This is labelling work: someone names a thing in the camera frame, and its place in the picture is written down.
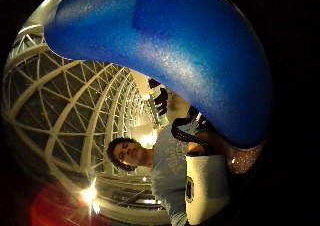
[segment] dark background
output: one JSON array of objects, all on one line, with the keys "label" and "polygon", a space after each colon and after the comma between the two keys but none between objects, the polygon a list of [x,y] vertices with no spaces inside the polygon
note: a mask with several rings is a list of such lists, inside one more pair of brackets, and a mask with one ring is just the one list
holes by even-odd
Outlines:
[{"label": "dark background", "polygon": [[[42,1],[1,0],[2,67],[19,29]],[[232,1],[245,13],[265,48],[273,75],[274,113],[268,146],[255,168],[240,179],[246,186],[239,196],[241,206],[230,213],[235,220],[224,224],[317,224],[319,0]],[[2,134],[0,225],[18,225],[19,217],[25,223],[28,220],[24,213],[36,189],[15,163],[5,141]]]}]

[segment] handbag strap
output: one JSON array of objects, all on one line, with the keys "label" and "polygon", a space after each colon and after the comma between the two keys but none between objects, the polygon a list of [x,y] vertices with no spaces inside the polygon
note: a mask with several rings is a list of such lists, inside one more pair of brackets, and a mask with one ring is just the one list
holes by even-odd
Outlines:
[{"label": "handbag strap", "polygon": [[205,149],[206,155],[214,154],[213,147],[210,147],[210,144],[206,140],[200,139],[178,128],[179,126],[188,124],[191,121],[192,121],[192,118],[176,118],[172,123],[172,128],[171,128],[171,133],[173,137],[182,142],[194,142],[194,143],[200,144]]}]

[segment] person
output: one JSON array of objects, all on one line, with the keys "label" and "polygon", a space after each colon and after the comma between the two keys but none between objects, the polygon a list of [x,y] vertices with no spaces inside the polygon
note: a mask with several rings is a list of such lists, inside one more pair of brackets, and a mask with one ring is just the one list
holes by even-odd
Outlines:
[{"label": "person", "polygon": [[[171,133],[172,124],[160,131],[152,149],[146,149],[139,142],[131,138],[116,138],[109,143],[107,156],[117,167],[126,171],[133,171],[138,166],[151,168],[151,190],[157,200],[167,210],[173,226],[187,224],[185,206],[186,184],[186,154],[203,155],[205,149],[198,143],[181,142]],[[206,131],[196,132],[194,124],[179,127],[184,132],[196,137],[214,142],[215,154],[226,155],[229,168],[235,164],[235,152],[221,137]]]}]

